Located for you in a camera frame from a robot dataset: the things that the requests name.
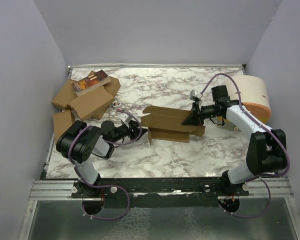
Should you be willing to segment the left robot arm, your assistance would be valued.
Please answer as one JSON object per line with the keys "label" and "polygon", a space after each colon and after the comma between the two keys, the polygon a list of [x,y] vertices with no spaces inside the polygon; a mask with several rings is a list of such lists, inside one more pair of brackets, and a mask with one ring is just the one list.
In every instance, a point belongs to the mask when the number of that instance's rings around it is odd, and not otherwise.
{"label": "left robot arm", "polygon": [[93,198],[100,193],[101,186],[98,183],[100,174],[93,166],[91,156],[107,160],[112,156],[116,145],[128,144],[124,139],[129,138],[133,143],[147,131],[135,120],[122,123],[119,127],[110,120],[104,121],[100,127],[88,126],[77,120],[58,138],[56,150],[71,162],[78,180],[84,183],[84,193]]}

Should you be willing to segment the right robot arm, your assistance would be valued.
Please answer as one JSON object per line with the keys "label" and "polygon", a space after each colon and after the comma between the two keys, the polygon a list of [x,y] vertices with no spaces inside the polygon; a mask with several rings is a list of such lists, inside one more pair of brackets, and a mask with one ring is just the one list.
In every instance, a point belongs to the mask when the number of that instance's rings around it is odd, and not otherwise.
{"label": "right robot arm", "polygon": [[189,116],[182,122],[184,126],[201,126],[206,119],[222,117],[245,134],[249,140],[245,163],[222,173],[219,190],[226,196],[232,195],[238,187],[249,180],[266,173],[274,173],[289,168],[286,149],[286,134],[281,129],[273,129],[248,112],[239,99],[231,99],[225,85],[213,87],[212,105],[200,106],[202,94],[192,90],[193,101]]}

